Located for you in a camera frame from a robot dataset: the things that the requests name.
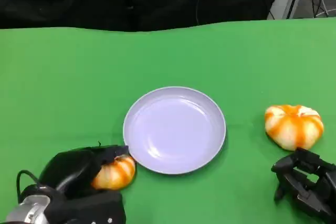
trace table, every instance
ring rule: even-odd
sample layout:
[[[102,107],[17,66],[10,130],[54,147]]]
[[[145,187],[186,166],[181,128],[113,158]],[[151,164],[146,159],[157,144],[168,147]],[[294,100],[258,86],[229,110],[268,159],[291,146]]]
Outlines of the table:
[[[164,176],[138,166],[122,191],[127,223],[315,223],[273,202],[272,164],[288,154],[264,131],[271,104],[320,112],[313,151],[336,162],[336,19],[212,24],[153,33],[73,28],[0,31],[0,219],[16,205],[20,169],[38,175],[58,152],[122,144],[132,103],[188,86],[222,108],[227,139],[206,167]],[[30,183],[25,178],[23,183]]]

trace pumpkin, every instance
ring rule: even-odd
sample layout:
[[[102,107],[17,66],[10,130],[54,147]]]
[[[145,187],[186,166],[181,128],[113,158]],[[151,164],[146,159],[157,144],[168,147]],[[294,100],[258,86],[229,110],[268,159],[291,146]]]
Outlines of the pumpkin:
[[[283,149],[309,149],[321,137],[324,127],[317,111],[301,106],[274,105],[265,112],[266,133]]]
[[[111,164],[101,166],[92,181],[95,189],[119,190],[127,186],[135,174],[135,162],[130,156],[118,156]]]

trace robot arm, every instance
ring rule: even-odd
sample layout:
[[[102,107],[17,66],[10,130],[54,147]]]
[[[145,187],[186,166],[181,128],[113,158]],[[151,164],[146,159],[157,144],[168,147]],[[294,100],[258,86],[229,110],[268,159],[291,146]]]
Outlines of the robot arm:
[[[325,223],[336,222],[335,165],[323,161],[317,154],[298,148],[276,162],[271,170],[279,180],[275,201],[289,193],[296,205],[307,214]],[[319,176],[317,182],[309,180],[307,173]]]
[[[7,216],[7,224],[125,224],[120,192],[95,190],[91,182],[101,165],[127,153],[127,146],[81,148],[57,154],[39,179],[21,171],[17,177],[19,206]],[[19,181],[24,173],[35,184],[21,193]]]

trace silver metal part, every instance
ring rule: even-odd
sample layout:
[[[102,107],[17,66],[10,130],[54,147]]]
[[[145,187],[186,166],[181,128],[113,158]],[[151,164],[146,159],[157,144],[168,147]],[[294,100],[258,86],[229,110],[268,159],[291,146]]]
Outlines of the silver metal part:
[[[44,210],[50,203],[45,195],[30,195],[23,200],[6,218],[6,221],[23,221],[34,224],[49,224]]]

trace plate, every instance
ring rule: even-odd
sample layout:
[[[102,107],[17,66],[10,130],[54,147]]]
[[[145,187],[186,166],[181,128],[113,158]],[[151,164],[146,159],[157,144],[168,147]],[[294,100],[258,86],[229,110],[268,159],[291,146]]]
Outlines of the plate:
[[[163,174],[192,172],[221,150],[226,133],[219,106],[186,87],[156,89],[129,109],[123,137],[142,166]]]

